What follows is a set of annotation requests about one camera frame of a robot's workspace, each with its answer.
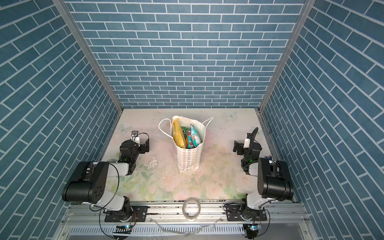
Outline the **yellow kettle chips bag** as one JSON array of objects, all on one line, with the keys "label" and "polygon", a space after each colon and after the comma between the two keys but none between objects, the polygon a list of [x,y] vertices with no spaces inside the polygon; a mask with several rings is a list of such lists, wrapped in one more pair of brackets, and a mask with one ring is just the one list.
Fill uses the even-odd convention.
[{"label": "yellow kettle chips bag", "polygon": [[186,149],[187,148],[186,138],[184,136],[184,133],[178,118],[175,118],[173,120],[173,130],[174,130],[173,139],[175,144],[180,148]]}]

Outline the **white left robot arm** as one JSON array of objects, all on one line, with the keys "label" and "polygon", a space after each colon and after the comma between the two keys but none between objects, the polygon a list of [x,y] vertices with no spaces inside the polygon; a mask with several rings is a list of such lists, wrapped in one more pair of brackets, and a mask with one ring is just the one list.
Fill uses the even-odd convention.
[{"label": "white left robot arm", "polygon": [[124,141],[120,146],[119,160],[116,162],[80,162],[62,192],[62,199],[69,203],[88,203],[109,212],[132,211],[130,200],[119,196],[117,191],[106,190],[107,179],[130,176],[136,168],[140,154],[150,151],[150,139],[140,143],[138,135]]}]

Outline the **green Fox's spring tea candy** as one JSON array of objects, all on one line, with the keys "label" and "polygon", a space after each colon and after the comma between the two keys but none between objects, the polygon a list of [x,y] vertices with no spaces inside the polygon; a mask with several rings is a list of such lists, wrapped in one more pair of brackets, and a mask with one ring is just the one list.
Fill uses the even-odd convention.
[{"label": "green Fox's spring tea candy", "polygon": [[188,132],[189,132],[190,128],[181,126],[181,129],[182,129],[185,141],[188,142]]}]

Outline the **aluminium front rail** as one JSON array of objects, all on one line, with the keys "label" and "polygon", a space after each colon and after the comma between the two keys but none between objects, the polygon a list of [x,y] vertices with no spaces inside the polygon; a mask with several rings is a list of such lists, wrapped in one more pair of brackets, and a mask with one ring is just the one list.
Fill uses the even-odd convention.
[{"label": "aluminium front rail", "polygon": [[273,201],[260,210],[246,210],[240,200],[231,201],[151,201],[131,202],[133,216],[128,223],[138,224],[307,224],[310,218],[303,204]]}]

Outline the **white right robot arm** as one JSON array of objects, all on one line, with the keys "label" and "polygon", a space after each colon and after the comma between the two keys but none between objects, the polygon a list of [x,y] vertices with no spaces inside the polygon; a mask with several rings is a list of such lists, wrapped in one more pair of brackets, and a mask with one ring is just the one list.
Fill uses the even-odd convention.
[{"label": "white right robot arm", "polygon": [[273,201],[291,200],[294,196],[287,163],[261,158],[261,150],[260,143],[251,139],[243,144],[234,141],[233,152],[243,157],[241,168],[246,175],[257,178],[257,190],[242,199],[242,213],[261,211]]}]

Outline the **clear tape roll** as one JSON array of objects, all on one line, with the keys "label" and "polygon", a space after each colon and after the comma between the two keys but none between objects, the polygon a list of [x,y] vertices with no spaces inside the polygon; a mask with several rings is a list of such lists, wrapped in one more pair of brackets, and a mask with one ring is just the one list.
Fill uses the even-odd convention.
[{"label": "clear tape roll", "polygon": [[184,201],[182,206],[183,216],[187,221],[195,221],[201,213],[201,204],[195,198],[189,198]]}]

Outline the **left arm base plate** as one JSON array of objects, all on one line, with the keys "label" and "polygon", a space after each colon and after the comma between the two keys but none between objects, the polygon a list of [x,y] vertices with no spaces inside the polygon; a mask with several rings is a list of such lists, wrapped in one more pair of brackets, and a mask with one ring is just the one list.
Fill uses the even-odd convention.
[{"label": "left arm base plate", "polygon": [[106,223],[138,223],[145,222],[148,206],[123,207],[120,211],[106,211]]}]

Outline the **white patterned paper bag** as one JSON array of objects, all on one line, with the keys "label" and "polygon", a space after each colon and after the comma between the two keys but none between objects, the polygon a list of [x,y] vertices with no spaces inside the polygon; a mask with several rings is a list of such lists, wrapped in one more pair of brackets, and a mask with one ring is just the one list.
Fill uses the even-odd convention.
[{"label": "white patterned paper bag", "polygon": [[[178,147],[175,144],[173,139],[173,133],[174,133],[173,120],[175,118],[179,119],[179,123],[181,126],[190,128],[191,125],[193,125],[196,128],[202,140],[202,143],[198,147],[194,147],[192,143],[190,130],[188,132],[188,141],[189,141],[190,149],[183,149]],[[172,147],[173,147],[174,156],[176,159],[176,164],[179,169],[179,172],[186,173],[199,168],[203,146],[205,142],[206,129],[213,119],[214,118],[211,117],[201,123],[197,120],[193,120],[193,119],[189,119],[181,116],[174,116],[172,117],[172,119],[163,119],[160,121],[158,125],[160,130],[162,129],[161,125],[164,121],[167,121],[170,123],[170,132],[166,133],[165,131],[162,131],[162,133],[164,133],[167,137],[172,139]]]}]

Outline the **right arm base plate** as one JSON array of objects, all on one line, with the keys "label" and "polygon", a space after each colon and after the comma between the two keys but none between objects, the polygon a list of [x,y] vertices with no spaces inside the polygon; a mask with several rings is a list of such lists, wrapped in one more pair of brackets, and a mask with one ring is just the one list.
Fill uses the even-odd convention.
[{"label": "right arm base plate", "polygon": [[267,220],[265,211],[253,210],[237,203],[224,204],[223,210],[228,222],[263,222]]}]

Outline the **teal Fox's mint blossom candy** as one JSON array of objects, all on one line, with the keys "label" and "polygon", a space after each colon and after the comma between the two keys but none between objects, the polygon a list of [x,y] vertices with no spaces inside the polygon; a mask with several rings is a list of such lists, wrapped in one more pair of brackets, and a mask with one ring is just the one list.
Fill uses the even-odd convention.
[{"label": "teal Fox's mint blossom candy", "polygon": [[200,137],[198,131],[196,130],[196,128],[193,125],[191,125],[191,127],[190,127],[190,133],[191,133],[191,140],[192,140],[194,147],[198,147],[202,143],[202,140],[201,140],[201,137]]}]

